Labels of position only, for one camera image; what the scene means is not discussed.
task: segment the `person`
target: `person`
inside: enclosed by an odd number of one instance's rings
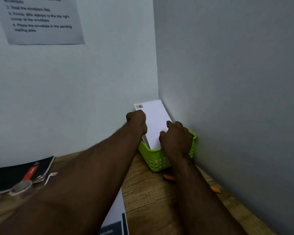
[[[55,180],[0,224],[0,234],[97,234],[147,132],[143,111],[81,153]],[[172,165],[187,234],[247,234],[210,189],[188,156],[192,135],[180,122],[167,122],[159,140]]]

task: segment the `wood grain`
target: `wood grain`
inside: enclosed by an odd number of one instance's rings
[[[57,172],[80,153],[56,158],[50,172]],[[200,170],[210,185],[220,189],[208,174]],[[135,156],[122,185],[123,200],[128,220],[129,233],[133,234],[184,234],[175,185],[162,179],[163,172],[149,170],[139,153]],[[34,184],[35,193],[44,182]],[[226,190],[218,195],[233,217],[251,235],[275,234],[254,214],[235,200]],[[13,200],[7,193],[0,195],[0,223],[7,219],[26,200]]]

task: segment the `red label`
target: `red label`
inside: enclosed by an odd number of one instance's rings
[[[37,168],[38,168],[38,165],[37,165],[37,166],[34,166],[34,167],[31,167],[31,168],[28,170],[27,174],[26,174],[26,175],[24,176],[24,178],[22,179],[22,181],[24,181],[24,180],[30,180],[31,177],[32,177],[32,175],[34,175],[35,171],[37,170]]]

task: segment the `wooden table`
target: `wooden table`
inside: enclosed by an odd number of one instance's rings
[[[57,172],[79,153],[56,158],[50,172]],[[221,189],[210,176],[201,170],[210,185]],[[163,173],[153,173],[139,153],[122,185],[123,200],[129,233],[133,234],[183,234],[175,185],[162,179]],[[44,182],[36,183],[35,190]],[[223,204],[249,234],[275,234],[254,214],[236,201],[224,189],[218,195]],[[0,195],[0,223],[8,218],[25,201],[14,201],[5,193]]]

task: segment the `white wall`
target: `white wall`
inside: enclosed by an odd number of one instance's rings
[[[85,45],[8,45],[0,26],[0,167],[84,150],[158,98],[152,0],[77,0]]]
[[[294,0],[154,0],[159,98],[196,162],[294,234]]]

